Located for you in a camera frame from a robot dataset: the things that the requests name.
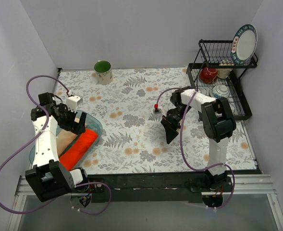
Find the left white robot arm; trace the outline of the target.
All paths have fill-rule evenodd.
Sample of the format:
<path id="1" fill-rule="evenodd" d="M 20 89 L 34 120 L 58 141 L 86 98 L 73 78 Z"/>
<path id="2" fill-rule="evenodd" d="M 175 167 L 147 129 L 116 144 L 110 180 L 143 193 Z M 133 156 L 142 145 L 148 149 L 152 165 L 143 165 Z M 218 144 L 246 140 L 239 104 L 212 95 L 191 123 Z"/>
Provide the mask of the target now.
<path id="1" fill-rule="evenodd" d="M 35 141 L 35 155 L 25 178 L 42 202 L 68 194 L 75 188 L 86 192 L 90 181 L 80 167 L 67 170 L 59 161 L 56 144 L 57 128 L 81 135 L 86 131 L 86 113 L 82 112 L 76 122 L 77 108 L 82 101 L 79 96 L 68 96 L 65 103 L 57 104 L 52 93 L 38 96 L 39 103 L 31 110 L 31 120 L 38 138 Z"/>

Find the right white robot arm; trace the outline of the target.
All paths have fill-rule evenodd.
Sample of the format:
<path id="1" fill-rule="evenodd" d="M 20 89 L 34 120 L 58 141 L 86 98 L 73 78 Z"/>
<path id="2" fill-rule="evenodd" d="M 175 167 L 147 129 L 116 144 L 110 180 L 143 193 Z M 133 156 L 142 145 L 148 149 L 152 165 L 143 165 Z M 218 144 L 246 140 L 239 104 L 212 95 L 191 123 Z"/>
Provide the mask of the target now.
<path id="1" fill-rule="evenodd" d="M 227 145 L 236 129 L 236 122 L 228 100 L 224 97 L 213 98 L 191 87 L 173 88 L 170 101 L 174 105 L 162 116 L 161 124 L 166 133 L 166 142 L 171 143 L 177 136 L 183 136 L 186 114 L 196 109 L 201 114 L 201 121 L 209 139 L 208 165 L 202 169 L 192 167 L 185 159 L 185 164 L 193 171 L 203 174 L 200 186 L 216 191 L 227 181 L 226 165 Z"/>

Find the orange t shirt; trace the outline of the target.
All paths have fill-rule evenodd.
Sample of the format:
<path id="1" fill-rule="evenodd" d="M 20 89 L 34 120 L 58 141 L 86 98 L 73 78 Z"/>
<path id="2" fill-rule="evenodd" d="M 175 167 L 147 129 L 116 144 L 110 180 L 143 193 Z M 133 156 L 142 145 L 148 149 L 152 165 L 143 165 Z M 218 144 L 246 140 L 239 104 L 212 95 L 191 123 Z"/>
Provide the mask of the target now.
<path id="1" fill-rule="evenodd" d="M 86 129 L 86 131 L 78 137 L 77 141 L 60 156 L 61 164 L 68 171 L 73 170 L 75 165 L 82 159 L 97 139 L 98 134 L 95 131 Z"/>

